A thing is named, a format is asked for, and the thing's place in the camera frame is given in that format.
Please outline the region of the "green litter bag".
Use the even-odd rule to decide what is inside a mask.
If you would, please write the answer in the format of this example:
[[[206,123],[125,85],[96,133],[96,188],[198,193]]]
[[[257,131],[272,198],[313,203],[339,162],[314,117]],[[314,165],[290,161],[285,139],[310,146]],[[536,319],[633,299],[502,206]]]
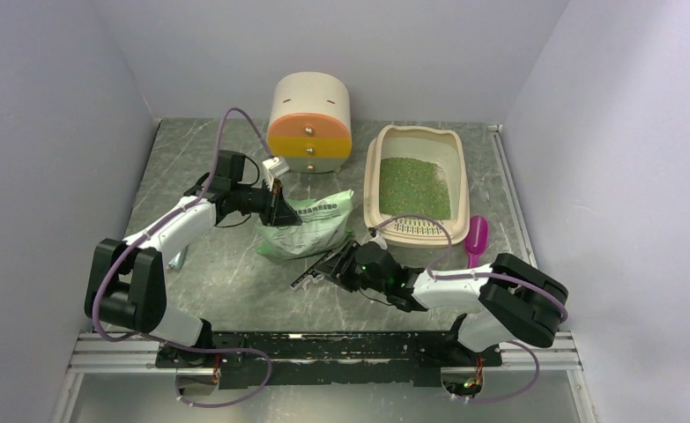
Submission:
[[[299,226],[262,226],[257,224],[261,242],[256,253],[271,259],[293,260],[324,253],[339,247],[352,230],[348,219],[352,213],[351,189],[321,199],[291,200],[298,213]]]

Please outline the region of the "magenta plastic scoop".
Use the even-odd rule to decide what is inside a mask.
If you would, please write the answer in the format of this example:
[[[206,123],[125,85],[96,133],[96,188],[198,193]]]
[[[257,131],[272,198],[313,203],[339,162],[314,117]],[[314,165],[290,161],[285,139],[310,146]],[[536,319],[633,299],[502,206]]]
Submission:
[[[468,257],[468,268],[479,266],[480,258],[486,253],[489,238],[489,224],[485,217],[475,215],[470,218],[469,233],[464,238],[464,251]]]

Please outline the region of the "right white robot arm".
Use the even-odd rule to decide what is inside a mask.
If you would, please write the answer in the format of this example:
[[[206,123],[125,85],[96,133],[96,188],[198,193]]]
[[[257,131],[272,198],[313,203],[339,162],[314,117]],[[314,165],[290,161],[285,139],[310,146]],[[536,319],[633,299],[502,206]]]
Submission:
[[[512,340],[548,348],[568,319],[567,288],[508,253],[487,265],[437,271],[404,266],[376,241],[349,241],[312,270],[347,292],[375,291],[405,313],[462,308],[446,343],[447,355],[458,365]]]

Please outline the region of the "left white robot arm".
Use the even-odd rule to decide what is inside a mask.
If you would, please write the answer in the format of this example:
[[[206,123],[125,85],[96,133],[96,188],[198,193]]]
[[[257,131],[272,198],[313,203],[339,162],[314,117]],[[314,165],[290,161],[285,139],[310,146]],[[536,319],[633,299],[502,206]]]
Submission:
[[[108,342],[136,335],[156,339],[177,351],[188,367],[201,367],[215,356],[211,324],[167,303],[168,263],[191,242],[233,213],[255,214],[265,226],[298,226],[300,216],[285,200],[280,157],[256,165],[256,181],[243,182],[249,157],[219,150],[210,172],[187,189],[157,221],[122,240],[106,238],[93,253],[85,314]]]

